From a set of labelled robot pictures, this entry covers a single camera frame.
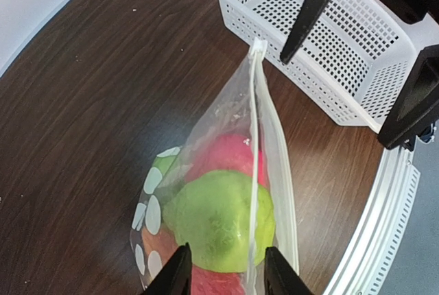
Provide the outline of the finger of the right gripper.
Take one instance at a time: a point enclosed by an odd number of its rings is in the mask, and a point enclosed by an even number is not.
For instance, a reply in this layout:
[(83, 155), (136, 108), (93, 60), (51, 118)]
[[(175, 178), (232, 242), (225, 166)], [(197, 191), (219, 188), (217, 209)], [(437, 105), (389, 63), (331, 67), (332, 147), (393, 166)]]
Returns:
[(392, 150), (414, 150), (415, 139), (428, 141), (438, 120), (438, 46), (420, 51), (410, 74), (385, 119), (377, 139)]

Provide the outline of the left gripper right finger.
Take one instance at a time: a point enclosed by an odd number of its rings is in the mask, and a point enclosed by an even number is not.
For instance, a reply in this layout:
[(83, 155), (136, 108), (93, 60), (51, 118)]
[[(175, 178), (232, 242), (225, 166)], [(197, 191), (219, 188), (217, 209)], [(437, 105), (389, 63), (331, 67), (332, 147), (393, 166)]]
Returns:
[(267, 295), (311, 295), (311, 290), (274, 246), (265, 250), (264, 288)]

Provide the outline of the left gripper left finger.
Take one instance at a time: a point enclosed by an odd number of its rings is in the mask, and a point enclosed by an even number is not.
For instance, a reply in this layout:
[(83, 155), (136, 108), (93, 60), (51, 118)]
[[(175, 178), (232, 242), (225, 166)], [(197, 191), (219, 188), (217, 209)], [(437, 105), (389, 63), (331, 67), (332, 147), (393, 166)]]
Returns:
[(192, 259), (188, 243), (179, 246), (143, 295), (187, 295), (191, 293)]

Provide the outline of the clear zip top bag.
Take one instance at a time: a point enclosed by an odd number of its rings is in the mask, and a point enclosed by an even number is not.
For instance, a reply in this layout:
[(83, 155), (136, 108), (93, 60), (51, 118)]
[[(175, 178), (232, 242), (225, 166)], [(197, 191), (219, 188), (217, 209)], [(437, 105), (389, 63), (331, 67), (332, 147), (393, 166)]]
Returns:
[(187, 140), (156, 155), (130, 244), (145, 294), (266, 294), (266, 250), (297, 270), (289, 153), (256, 38)]

